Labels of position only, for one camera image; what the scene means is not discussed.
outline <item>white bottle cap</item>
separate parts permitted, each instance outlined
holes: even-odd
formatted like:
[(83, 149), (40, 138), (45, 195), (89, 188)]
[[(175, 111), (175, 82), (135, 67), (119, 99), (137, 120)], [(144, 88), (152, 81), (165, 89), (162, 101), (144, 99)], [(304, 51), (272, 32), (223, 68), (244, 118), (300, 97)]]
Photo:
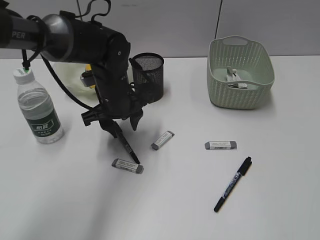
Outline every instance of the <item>white bottle cap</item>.
[(16, 83), (19, 85), (28, 84), (35, 80), (35, 76), (31, 68), (29, 68), (29, 71), (24, 70), (23, 67), (18, 68), (13, 72), (13, 76)]

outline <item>water bottle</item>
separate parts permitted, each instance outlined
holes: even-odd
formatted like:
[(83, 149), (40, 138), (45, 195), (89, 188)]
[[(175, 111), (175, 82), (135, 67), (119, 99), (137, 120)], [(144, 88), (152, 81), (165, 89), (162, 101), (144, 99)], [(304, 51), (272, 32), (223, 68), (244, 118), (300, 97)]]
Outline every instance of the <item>water bottle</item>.
[(51, 144), (64, 135), (54, 104), (46, 89), (35, 80), (31, 69), (13, 72), (18, 84), (18, 104), (36, 140)]

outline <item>green label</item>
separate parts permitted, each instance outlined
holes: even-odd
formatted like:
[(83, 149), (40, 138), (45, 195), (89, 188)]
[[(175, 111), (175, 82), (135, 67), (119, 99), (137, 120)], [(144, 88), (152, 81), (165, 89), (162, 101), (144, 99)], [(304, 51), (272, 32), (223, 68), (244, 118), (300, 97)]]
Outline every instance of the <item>green label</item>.
[(28, 122), (33, 135), (37, 137), (48, 137), (60, 128), (60, 121), (55, 109), (44, 118), (36, 120), (26, 119), (26, 121)]

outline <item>white wall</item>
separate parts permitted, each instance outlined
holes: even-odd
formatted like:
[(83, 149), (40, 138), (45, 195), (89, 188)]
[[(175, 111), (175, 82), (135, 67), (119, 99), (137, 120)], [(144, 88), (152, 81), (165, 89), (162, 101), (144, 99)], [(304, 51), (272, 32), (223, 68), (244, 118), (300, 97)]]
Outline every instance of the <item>white wall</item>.
[[(11, 0), (9, 9), (23, 17), (66, 10), (78, 13), (76, 0)], [(80, 0), (84, 13), (89, 0)], [(106, 27), (123, 33), (131, 42), (131, 55), (155, 52), (164, 57), (206, 56), (214, 37), (220, 0), (111, 0), (107, 17), (97, 17)], [(92, 4), (103, 13), (107, 3)], [(21, 58), (18, 50), (0, 49), (0, 58)]]
[(218, 37), (261, 42), (270, 55), (320, 55), (319, 0), (223, 0)]
[[(89, 0), (79, 1), (84, 13)], [(164, 57), (207, 55), (220, 0), (111, 1), (109, 16), (97, 20), (124, 33), (132, 56), (141, 52)], [(43, 17), (59, 10), (78, 12), (76, 0), (10, 2), (10, 9), (23, 17)], [(92, 13), (107, 9), (102, 0), (92, 6)], [(271, 55), (320, 55), (319, 9), (320, 0), (223, 0), (218, 38), (241, 35), (261, 42)], [(21, 53), (0, 49), (0, 58), (21, 58)]]

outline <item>plastic basket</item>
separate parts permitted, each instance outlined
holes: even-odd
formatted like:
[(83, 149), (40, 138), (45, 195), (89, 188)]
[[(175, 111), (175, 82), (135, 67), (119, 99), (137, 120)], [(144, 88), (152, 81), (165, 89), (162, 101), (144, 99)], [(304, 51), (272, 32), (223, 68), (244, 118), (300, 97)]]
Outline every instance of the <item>plastic basket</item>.
[[(237, 69), (242, 81), (227, 81), (227, 66)], [(261, 43), (241, 36), (228, 36), (210, 43), (207, 87), (214, 105), (254, 109), (269, 94), (274, 81), (272, 63)], [(230, 86), (232, 83), (244, 83), (247, 88), (234, 88)]]

